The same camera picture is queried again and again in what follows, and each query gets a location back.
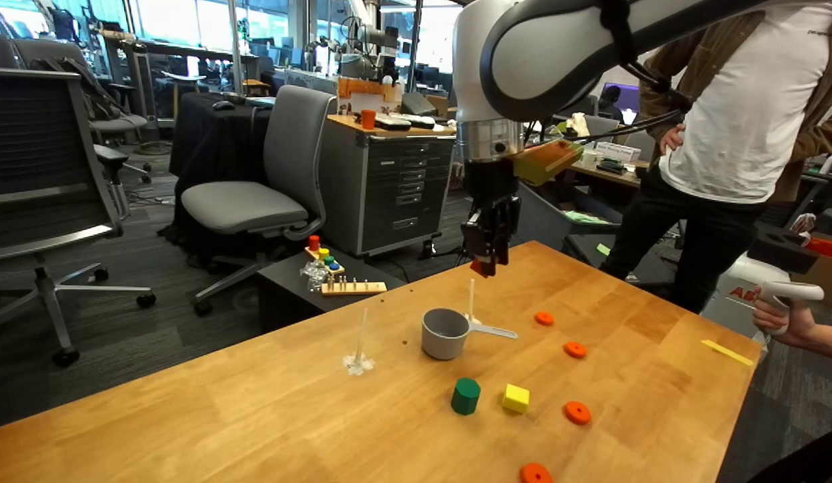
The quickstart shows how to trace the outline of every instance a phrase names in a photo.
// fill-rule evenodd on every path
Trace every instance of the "orange object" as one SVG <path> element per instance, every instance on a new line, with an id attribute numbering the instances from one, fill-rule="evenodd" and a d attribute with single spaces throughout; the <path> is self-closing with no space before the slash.
<path id="1" fill-rule="evenodd" d="M 832 238 L 810 238 L 805 250 L 832 257 Z"/>
<path id="2" fill-rule="evenodd" d="M 320 237 L 308 237 L 308 250 L 311 250 L 311 252 L 320 250 Z"/>
<path id="3" fill-rule="evenodd" d="M 379 121 L 379 112 L 374 112 L 374 111 L 362 111 L 359 112 L 362 129 L 374 129 L 377 121 Z"/>
<path id="4" fill-rule="evenodd" d="M 566 418 L 572 418 L 575 425 L 591 425 L 594 414 L 583 405 L 583 403 L 566 403 L 563 405 Z"/>
<path id="5" fill-rule="evenodd" d="M 556 319 L 554 319 L 550 312 L 538 312 L 538 315 L 535 315 L 535 323 L 540 323 L 540 324 L 554 324 Z"/>
<path id="6" fill-rule="evenodd" d="M 546 465 L 532 461 L 520 468 L 520 483 L 554 483 L 554 476 Z"/>
<path id="7" fill-rule="evenodd" d="M 566 355 L 575 360 L 586 360 L 586 345 L 583 343 L 566 343 Z"/>

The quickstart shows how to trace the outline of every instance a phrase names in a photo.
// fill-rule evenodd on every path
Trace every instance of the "red disc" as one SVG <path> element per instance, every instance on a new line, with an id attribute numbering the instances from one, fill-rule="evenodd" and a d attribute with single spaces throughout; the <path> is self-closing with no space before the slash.
<path id="1" fill-rule="evenodd" d="M 540 323 L 540 324 L 554 324 L 554 315 L 550 315 L 550 312 L 538 312 L 538 315 L 535 315 L 535 323 Z"/>
<path id="2" fill-rule="evenodd" d="M 586 360 L 589 352 L 583 343 L 566 343 L 566 355 L 575 360 Z"/>
<path id="3" fill-rule="evenodd" d="M 554 483 L 554 476 L 546 465 L 532 461 L 520 468 L 520 483 Z"/>
<path id="4" fill-rule="evenodd" d="M 572 418 L 575 425 L 591 425 L 594 414 L 583 405 L 583 403 L 566 403 L 563 405 L 566 418 Z"/>

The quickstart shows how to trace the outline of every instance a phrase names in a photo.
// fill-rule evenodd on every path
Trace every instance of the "chair armrest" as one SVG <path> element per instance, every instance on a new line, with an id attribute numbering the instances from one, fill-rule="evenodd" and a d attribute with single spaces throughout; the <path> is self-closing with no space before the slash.
<path id="1" fill-rule="evenodd" d="M 93 155 L 100 158 L 100 164 L 126 164 L 130 160 L 126 152 L 107 148 L 107 144 L 93 144 Z"/>
<path id="2" fill-rule="evenodd" d="M 134 87 L 126 87 L 126 83 L 111 83 L 111 88 L 123 91 L 123 95 L 134 91 Z"/>
<path id="3" fill-rule="evenodd" d="M 300 242 L 300 238 L 316 233 L 324 226 L 324 219 L 327 219 L 327 214 L 320 214 L 320 217 L 308 219 L 308 226 L 291 226 L 291 227 L 285 227 L 285 238 Z"/>

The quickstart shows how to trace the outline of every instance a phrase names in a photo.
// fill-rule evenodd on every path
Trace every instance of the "chair wheel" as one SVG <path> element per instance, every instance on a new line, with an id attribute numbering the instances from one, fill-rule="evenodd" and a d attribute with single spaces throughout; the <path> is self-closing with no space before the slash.
<path id="1" fill-rule="evenodd" d="M 205 270 L 207 274 L 220 274 L 220 270 L 226 270 L 226 264 L 218 264 L 218 261 L 213 261 L 213 257 L 207 257 L 207 261 L 202 261 L 205 264 Z"/>
<path id="2" fill-rule="evenodd" d="M 139 307 L 139 308 L 150 308 L 152 304 L 156 304 L 156 296 L 152 296 L 152 293 L 138 297 L 138 307 Z"/>
<path id="3" fill-rule="evenodd" d="M 193 308 L 195 308 L 195 317 L 207 317 L 213 312 L 210 304 L 193 304 Z"/>
<path id="4" fill-rule="evenodd" d="M 89 277 L 91 284 L 103 284 L 103 282 L 107 282 L 107 278 L 111 278 L 111 270 L 107 270 L 107 269 L 97 269 L 97 270 L 91 270 L 91 277 Z"/>
<path id="5" fill-rule="evenodd" d="M 77 352 L 57 352 L 52 356 L 52 363 L 60 364 L 60 367 L 76 364 L 77 363 Z"/>

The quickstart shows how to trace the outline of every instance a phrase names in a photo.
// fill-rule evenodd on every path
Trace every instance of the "chair base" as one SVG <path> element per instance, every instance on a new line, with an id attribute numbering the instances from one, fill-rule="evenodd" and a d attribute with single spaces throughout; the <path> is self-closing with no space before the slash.
<path id="1" fill-rule="evenodd" d="M 73 284 L 76 278 L 89 277 L 93 284 Z M 60 304 L 63 293 L 73 293 L 73 296 L 138 296 L 138 307 L 139 308 L 150 308 L 156 304 L 156 296 L 150 286 L 119 286 L 119 284 L 97 284 L 104 282 L 107 270 L 100 264 L 91 264 L 85 269 L 77 269 L 63 278 L 55 278 L 49 274 L 49 266 L 41 261 L 36 269 L 36 289 L 0 289 L 0 296 L 6 293 L 21 293 L 13 304 L 0 308 L 0 324 L 10 323 L 20 312 L 24 312 L 33 300 L 41 300 L 52 328 L 57 329 L 60 339 L 60 352 L 55 355 L 55 363 L 68 367 L 77 360 L 77 348 L 71 339 L 68 323 L 65 323 L 65 312 Z"/>
<path id="2" fill-rule="evenodd" d="M 199 289 L 193 296 L 193 308 L 199 317 L 207 317 L 213 312 L 210 300 L 216 296 L 222 296 L 229 293 L 232 286 L 253 278 L 260 269 L 267 269 L 272 261 L 280 261 L 285 252 L 287 252 L 291 245 L 280 245 L 273 246 L 273 252 L 268 252 L 260 242 L 260 250 L 254 250 L 254 261 L 249 257 L 222 257 L 222 254 L 216 254 L 213 264 L 229 264 L 229 266 L 238 266 L 234 274 L 229 274 L 226 278 L 218 278 L 213 284 L 207 284 L 205 289 Z"/>

